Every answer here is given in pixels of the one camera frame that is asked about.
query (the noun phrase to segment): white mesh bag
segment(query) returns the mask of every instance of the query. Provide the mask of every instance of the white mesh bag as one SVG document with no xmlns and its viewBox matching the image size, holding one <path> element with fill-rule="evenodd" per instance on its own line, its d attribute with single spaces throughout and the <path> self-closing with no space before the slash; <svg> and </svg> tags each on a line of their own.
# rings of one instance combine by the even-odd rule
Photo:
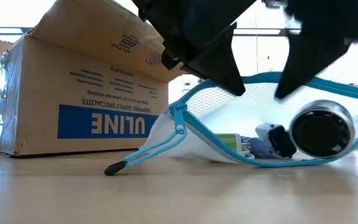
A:
<svg viewBox="0 0 358 224">
<path fill-rule="evenodd" d="M 314 78 L 284 102 L 277 102 L 273 96 L 280 77 L 280 72 L 243 77 L 246 92 L 242 96 L 234 96 L 210 80 L 200 83 L 159 116 L 139 151 L 109 166 L 105 174 L 113 175 L 125 166 L 156 155 L 197 157 L 260 167 L 313 166 L 340 159 L 358 146 L 358 87 Z M 352 115 L 356 138 L 346 154 L 315 159 L 297 151 L 291 159 L 250 159 L 230 149 L 214 134 L 239 133 L 257 137 L 255 128 L 264 123 L 281 124 L 288 129 L 300 108 L 314 100 L 338 102 Z"/>
</svg>

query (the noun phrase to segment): blue label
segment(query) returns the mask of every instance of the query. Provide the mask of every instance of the blue label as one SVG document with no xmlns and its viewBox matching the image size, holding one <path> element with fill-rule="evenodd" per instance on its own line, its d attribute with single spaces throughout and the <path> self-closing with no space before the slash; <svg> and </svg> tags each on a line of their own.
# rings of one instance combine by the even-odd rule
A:
<svg viewBox="0 0 358 224">
<path fill-rule="evenodd" d="M 58 139 L 147 138 L 158 116 L 59 105 Z"/>
</svg>

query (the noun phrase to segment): zipper pull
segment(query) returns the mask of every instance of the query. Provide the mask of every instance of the zipper pull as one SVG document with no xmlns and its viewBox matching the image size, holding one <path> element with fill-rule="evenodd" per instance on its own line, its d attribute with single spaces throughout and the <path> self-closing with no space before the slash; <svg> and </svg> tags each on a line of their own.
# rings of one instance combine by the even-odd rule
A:
<svg viewBox="0 0 358 224">
<path fill-rule="evenodd" d="M 173 110 L 173 119 L 175 120 L 175 131 L 178 134 L 185 133 L 185 120 L 183 119 L 183 112 L 187 110 L 186 103 L 175 103 L 174 105 L 170 106 L 171 114 Z"/>
</svg>

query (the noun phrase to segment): metal thermos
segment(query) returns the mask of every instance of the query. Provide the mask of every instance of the metal thermos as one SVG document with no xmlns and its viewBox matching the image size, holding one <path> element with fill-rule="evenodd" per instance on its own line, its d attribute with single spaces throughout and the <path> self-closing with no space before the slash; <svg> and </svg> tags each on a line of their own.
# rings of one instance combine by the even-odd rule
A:
<svg viewBox="0 0 358 224">
<path fill-rule="evenodd" d="M 349 150 L 355 130 L 345 107 L 331 100 L 316 100 L 302 107 L 293 118 L 289 133 L 301 152 L 329 158 Z"/>
</svg>

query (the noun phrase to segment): cardboard box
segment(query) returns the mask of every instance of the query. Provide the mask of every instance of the cardboard box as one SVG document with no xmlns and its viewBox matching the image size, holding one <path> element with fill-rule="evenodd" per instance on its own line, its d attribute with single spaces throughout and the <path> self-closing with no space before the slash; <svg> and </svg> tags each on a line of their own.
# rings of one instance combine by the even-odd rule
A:
<svg viewBox="0 0 358 224">
<path fill-rule="evenodd" d="M 112 0 L 57 0 L 0 58 L 0 151 L 141 146 L 168 106 L 157 31 Z"/>
</svg>

